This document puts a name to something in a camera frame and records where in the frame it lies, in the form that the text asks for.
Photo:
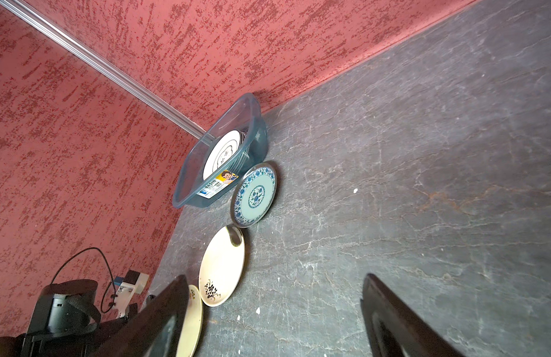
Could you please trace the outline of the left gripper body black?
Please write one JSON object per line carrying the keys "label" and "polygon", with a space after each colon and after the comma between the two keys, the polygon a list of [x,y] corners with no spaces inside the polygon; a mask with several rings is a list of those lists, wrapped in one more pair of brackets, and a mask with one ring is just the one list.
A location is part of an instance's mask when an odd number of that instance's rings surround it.
{"label": "left gripper body black", "polygon": [[0,337],[0,356],[91,356],[138,313],[101,322],[94,300],[98,283],[89,279],[45,286],[25,334]]}

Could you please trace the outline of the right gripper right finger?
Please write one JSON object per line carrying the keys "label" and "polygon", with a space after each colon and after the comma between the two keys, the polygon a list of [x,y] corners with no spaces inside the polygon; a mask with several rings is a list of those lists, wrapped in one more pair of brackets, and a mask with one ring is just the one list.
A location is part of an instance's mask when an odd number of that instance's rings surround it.
{"label": "right gripper right finger", "polygon": [[368,274],[360,307],[373,356],[462,356],[381,279]]}

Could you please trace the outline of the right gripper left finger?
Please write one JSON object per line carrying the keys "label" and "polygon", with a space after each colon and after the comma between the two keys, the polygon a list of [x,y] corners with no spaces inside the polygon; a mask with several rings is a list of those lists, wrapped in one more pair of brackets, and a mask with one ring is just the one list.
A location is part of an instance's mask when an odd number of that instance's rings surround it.
{"label": "right gripper left finger", "polygon": [[175,356],[189,302],[186,276],[177,276],[94,356]]}

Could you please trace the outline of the cream plate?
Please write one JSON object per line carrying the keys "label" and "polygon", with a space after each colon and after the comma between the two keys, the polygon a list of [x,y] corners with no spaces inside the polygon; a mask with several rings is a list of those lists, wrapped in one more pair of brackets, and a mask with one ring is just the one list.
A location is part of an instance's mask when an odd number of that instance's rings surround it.
{"label": "cream plate", "polygon": [[198,288],[205,305],[220,306],[231,297],[241,279],[245,256],[244,235],[239,227],[228,225],[214,235],[198,276]]}
{"label": "cream plate", "polygon": [[200,291],[195,285],[189,285],[189,301],[177,345],[176,357],[190,357],[195,354],[201,337],[203,316],[204,308]]}

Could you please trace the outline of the white plate flower outline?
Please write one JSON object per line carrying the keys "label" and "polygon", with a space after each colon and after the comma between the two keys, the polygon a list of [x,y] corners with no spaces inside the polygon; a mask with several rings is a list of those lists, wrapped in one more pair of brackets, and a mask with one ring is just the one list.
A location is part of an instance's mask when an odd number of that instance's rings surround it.
{"label": "white plate flower outline", "polygon": [[210,177],[220,166],[230,159],[245,138],[246,134],[236,129],[220,138],[206,160],[203,169],[203,179]]}

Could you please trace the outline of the blue translucent plastic bin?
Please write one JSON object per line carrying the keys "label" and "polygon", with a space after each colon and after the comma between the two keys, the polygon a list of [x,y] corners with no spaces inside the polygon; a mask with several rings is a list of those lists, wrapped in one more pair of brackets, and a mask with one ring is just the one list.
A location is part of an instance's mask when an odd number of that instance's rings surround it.
{"label": "blue translucent plastic bin", "polygon": [[268,152],[267,125],[260,103],[242,95],[195,144],[181,168],[174,208],[207,208],[234,188]]}

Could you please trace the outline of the small teal patterned plate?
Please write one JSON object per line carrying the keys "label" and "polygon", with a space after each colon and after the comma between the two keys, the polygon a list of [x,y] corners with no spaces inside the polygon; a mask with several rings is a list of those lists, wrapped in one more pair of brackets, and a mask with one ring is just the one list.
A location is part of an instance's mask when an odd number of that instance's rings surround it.
{"label": "small teal patterned plate", "polygon": [[252,167],[232,195],[232,223],[239,228],[248,228],[258,223],[269,211],[277,187],[278,175],[274,165],[262,162]]}

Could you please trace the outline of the left aluminium corner post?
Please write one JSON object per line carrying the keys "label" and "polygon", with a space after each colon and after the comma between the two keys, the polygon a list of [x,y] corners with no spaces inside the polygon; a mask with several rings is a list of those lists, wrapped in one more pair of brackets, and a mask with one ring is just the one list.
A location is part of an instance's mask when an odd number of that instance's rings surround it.
{"label": "left aluminium corner post", "polygon": [[181,129],[185,130],[188,134],[194,136],[198,140],[204,138],[208,142],[212,141],[211,137],[206,134],[206,131],[201,126],[134,80],[134,78],[126,74],[103,56],[86,46],[72,34],[69,34],[61,26],[55,24],[55,22],[47,18],[26,1],[0,0],[0,6],[4,7],[17,18],[23,20],[25,23],[51,39],[54,43],[60,45],[88,64],[91,68],[107,77],[107,79],[116,83],[116,85],[132,94],[135,98],[148,105]]}

